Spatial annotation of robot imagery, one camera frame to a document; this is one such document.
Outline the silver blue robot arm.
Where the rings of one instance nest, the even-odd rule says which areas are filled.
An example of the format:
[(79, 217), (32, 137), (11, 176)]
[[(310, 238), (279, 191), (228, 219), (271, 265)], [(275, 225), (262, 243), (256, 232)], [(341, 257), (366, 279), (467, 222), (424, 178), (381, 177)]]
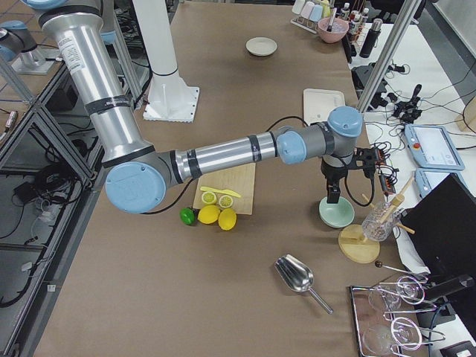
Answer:
[(141, 136), (106, 50), (111, 1), (29, 1), (39, 26), (57, 44), (105, 150), (106, 194), (127, 213), (155, 214), (170, 187), (207, 173), (280, 158), (286, 164), (322, 158), (327, 200), (335, 204), (350, 169), (363, 118), (354, 108), (333, 109), (327, 121), (284, 127), (207, 147), (157, 152)]

